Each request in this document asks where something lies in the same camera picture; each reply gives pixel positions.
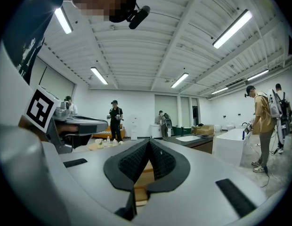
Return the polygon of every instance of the sneaker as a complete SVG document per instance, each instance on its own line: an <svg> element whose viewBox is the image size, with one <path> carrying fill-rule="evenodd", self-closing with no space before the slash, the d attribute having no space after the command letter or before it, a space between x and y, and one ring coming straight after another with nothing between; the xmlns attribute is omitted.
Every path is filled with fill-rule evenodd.
<svg viewBox="0 0 292 226"><path fill-rule="evenodd" d="M265 172L262 166L258 166L257 168L253 169L253 172Z"/></svg>
<svg viewBox="0 0 292 226"><path fill-rule="evenodd" d="M260 166L260 163L258 161L252 161L251 164L255 167Z"/></svg>

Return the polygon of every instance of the black machine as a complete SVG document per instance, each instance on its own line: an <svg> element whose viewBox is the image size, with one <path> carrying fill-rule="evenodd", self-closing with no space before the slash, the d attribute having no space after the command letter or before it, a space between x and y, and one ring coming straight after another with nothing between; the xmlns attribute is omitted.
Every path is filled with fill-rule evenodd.
<svg viewBox="0 0 292 226"><path fill-rule="evenodd" d="M79 129L75 133L66 132L59 135L56 125L60 123L77 125ZM70 115L69 103L62 101L50 120L46 137L49 142L54 144L59 154L70 153L76 147L86 145L92 134L103 131L106 128L107 121L93 117Z"/></svg>

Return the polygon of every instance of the gray pants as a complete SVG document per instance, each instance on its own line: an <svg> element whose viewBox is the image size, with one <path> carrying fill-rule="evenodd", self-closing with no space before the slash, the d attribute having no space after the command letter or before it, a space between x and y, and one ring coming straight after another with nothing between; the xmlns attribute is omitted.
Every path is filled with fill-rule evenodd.
<svg viewBox="0 0 292 226"><path fill-rule="evenodd" d="M268 162L269 157L269 143L270 139L272 137L274 129L268 131L268 132L261 132L259 134L260 138L260 145L261 145L261 156L258 160L258 162L261 164L262 167L265 167Z"/></svg>
<svg viewBox="0 0 292 226"><path fill-rule="evenodd" d="M166 126L166 123L162 125L161 130L162 130L162 137L163 138L168 137L168 128Z"/></svg>

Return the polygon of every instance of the white ceiling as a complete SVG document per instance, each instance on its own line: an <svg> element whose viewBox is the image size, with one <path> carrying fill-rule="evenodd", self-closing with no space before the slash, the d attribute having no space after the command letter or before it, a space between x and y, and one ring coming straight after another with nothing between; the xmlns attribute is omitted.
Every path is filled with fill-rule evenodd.
<svg viewBox="0 0 292 226"><path fill-rule="evenodd" d="M287 32L268 0L137 0L151 8L135 29L101 17L82 16L63 3L73 32L65 34L56 16L45 47L93 89L136 89L210 96L266 68L287 66ZM212 43L245 10L253 18L219 49ZM96 67L108 81L91 72ZM171 85L183 73L187 79Z"/></svg>

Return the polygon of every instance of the backpack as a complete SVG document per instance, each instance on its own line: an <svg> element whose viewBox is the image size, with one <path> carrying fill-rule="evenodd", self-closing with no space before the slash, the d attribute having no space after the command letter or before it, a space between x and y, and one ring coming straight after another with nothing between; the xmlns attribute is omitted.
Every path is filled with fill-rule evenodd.
<svg viewBox="0 0 292 226"><path fill-rule="evenodd" d="M288 102L285 100L285 92L283 92L283 99L279 97L277 94L277 97L280 102L281 110L282 110L282 117L286 118L287 117L287 110L286 108L288 107Z"/></svg>
<svg viewBox="0 0 292 226"><path fill-rule="evenodd" d="M282 109L281 109L277 94L274 92L273 89L270 89L267 94L264 93L263 91L259 91L257 96L263 96L268 99L267 105L269 106L270 116L272 118L281 117Z"/></svg>

